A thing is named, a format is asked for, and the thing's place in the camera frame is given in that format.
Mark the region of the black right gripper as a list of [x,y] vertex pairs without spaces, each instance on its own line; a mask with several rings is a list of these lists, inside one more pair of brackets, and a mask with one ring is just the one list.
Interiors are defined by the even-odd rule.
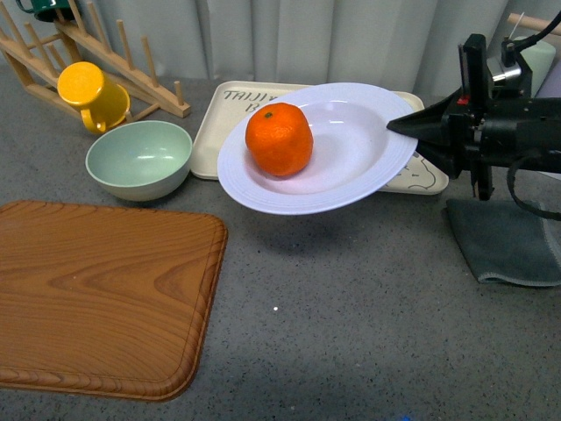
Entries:
[[494,167],[560,171],[560,101],[532,97],[523,46],[507,39],[498,59],[489,61],[486,38],[474,33],[458,48],[462,88],[387,124],[418,139],[416,151],[449,178],[470,171],[481,200],[492,195]]

